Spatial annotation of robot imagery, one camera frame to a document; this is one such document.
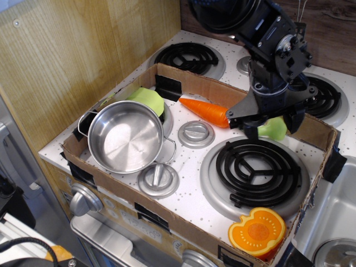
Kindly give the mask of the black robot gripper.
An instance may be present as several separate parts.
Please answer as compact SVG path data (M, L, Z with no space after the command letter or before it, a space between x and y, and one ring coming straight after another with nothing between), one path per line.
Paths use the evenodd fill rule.
M301 126L304 102L318 90L310 85L303 71L309 60L278 60L281 66L270 68L257 60L249 61L249 92L226 112L229 127L243 129L250 140L258 139L258 126L268 119L283 116L288 131Z

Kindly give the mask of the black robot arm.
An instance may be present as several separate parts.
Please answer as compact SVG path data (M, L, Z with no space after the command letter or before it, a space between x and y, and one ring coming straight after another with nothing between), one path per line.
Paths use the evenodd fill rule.
M249 92L227 110L229 127L255 140L259 126L281 116L296 133L304 101L317 94L304 74L312 55L297 25L273 1L189 1L189 7L203 28L242 42L250 54Z

